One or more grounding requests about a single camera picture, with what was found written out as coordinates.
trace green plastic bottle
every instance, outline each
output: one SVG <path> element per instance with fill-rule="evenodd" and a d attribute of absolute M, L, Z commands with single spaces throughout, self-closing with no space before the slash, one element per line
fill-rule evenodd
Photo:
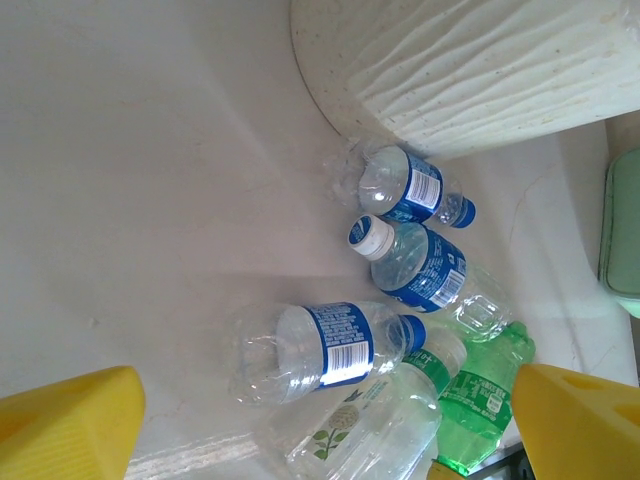
<path fill-rule="evenodd" d="M 495 451 L 511 420 L 511 390 L 518 369 L 536 352 L 520 322 L 493 340 L 467 342 L 466 347 L 466 363 L 440 397 L 438 458 L 428 480 L 464 478 Z"/>

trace label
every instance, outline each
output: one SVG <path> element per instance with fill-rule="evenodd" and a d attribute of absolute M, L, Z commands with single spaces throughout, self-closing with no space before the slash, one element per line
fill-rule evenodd
<path fill-rule="evenodd" d="M 451 381 L 451 375 L 449 375 L 449 371 L 447 370 L 447 367 L 444 366 L 444 363 L 442 363 L 433 353 L 427 352 L 426 350 L 415 351 L 404 357 L 402 362 L 413 365 L 429 377 L 436 386 L 438 395 L 447 388 L 447 385 L 449 385 L 449 382 Z"/>
<path fill-rule="evenodd" d="M 303 308 L 311 314 L 322 342 L 318 389 L 364 380 L 373 367 L 373 335 L 362 311 L 352 303 Z"/>
<path fill-rule="evenodd" d="M 397 222 L 422 223 L 430 218 L 442 200 L 442 173 L 430 163 L 405 152 L 409 176 L 402 198 L 383 215 Z"/>
<path fill-rule="evenodd" d="M 451 303 L 460 292 L 467 275 L 464 254 L 437 233 L 427 232 L 427 258 L 419 273 L 404 287 L 383 290 L 419 312 L 435 312 Z"/>
<path fill-rule="evenodd" d="M 511 395 L 480 375 L 462 370 L 442 394 L 442 399 L 467 407 L 489 420 L 501 432 L 511 421 Z"/>
<path fill-rule="evenodd" d="M 358 219 L 358 221 L 351 227 L 351 231 L 349 232 L 349 244 L 357 245 L 364 237 L 367 236 L 371 230 L 371 218 L 364 215 Z"/>
<path fill-rule="evenodd" d="M 313 451 L 320 460 L 326 460 L 340 446 L 349 432 L 356 426 L 362 412 L 389 385 L 388 380 L 376 380 L 370 388 L 356 388 L 345 398 L 329 419 L 315 432 L 304 445 L 305 450 Z"/>

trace blue bottle cap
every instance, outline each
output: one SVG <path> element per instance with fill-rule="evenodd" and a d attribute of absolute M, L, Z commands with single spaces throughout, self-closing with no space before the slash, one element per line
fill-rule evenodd
<path fill-rule="evenodd" d="M 462 197 L 462 210 L 458 219 L 451 224 L 455 228 L 464 228 L 471 225 L 476 218 L 476 206 L 467 197 Z"/>
<path fill-rule="evenodd" d="M 405 355 L 409 355 L 420 350 L 427 341 L 427 329 L 422 320 L 414 315 L 400 315 L 404 336 L 407 339 L 407 350 Z"/>

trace plastic water bottle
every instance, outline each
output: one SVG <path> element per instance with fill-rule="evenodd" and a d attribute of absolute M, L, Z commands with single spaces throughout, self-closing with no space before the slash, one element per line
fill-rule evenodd
<path fill-rule="evenodd" d="M 467 343 L 464 369 L 440 398 L 443 420 L 438 458 L 428 480 L 461 480 L 491 455 L 511 421 L 511 391 L 518 369 L 535 355 L 520 322 L 486 343 Z"/>
<path fill-rule="evenodd" d="M 418 318 L 374 302 L 255 305 L 233 322 L 229 391 L 248 404 L 288 403 L 384 375 L 426 335 Z"/>
<path fill-rule="evenodd" d="M 296 478 L 406 479 L 435 438 L 438 396 L 465 359 L 450 330 L 429 329 L 428 341 L 390 375 L 343 389 L 328 411 L 311 402 L 296 405 L 286 421 L 270 422 L 265 438 L 282 439 L 277 450 Z"/>
<path fill-rule="evenodd" d="M 363 215 L 349 232 L 349 245 L 371 261 L 380 290 L 417 311 L 444 312 L 450 326 L 468 339 L 489 340 L 511 321 L 510 302 L 498 283 L 424 225 L 403 223 L 394 229 Z"/>
<path fill-rule="evenodd" d="M 358 142 L 328 167 L 334 194 L 358 212 L 456 228 L 468 226 L 476 214 L 453 174 L 395 145 Z"/>

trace clear plastic bottle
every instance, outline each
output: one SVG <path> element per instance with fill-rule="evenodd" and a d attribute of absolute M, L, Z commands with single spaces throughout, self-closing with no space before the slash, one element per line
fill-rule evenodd
<path fill-rule="evenodd" d="M 296 405 L 297 415 L 271 421 L 264 437 L 293 440 L 275 450 L 299 479 L 406 479 L 440 425 L 438 396 L 465 359 L 450 330 L 430 329 L 422 348 L 390 375 L 347 390 L 328 411 Z"/>
<path fill-rule="evenodd" d="M 511 322 L 509 299 L 493 277 L 424 225 L 394 229 L 363 215 L 349 232 L 349 245 L 371 261 L 380 290 L 417 311 L 442 311 L 467 339 L 489 340 Z"/>
<path fill-rule="evenodd" d="M 534 341 L 520 322 L 486 343 L 468 343 L 464 369 L 443 393 L 438 458 L 429 480 L 461 480 L 491 455 L 511 421 L 518 369 L 533 360 Z"/>
<path fill-rule="evenodd" d="M 277 405 L 327 387 L 384 375 L 422 345 L 422 322 L 375 302 L 254 305 L 232 322 L 229 392 Z"/>
<path fill-rule="evenodd" d="M 358 212 L 456 228 L 475 218 L 475 205 L 452 173 L 396 145 L 361 141 L 327 166 L 335 196 Z"/>

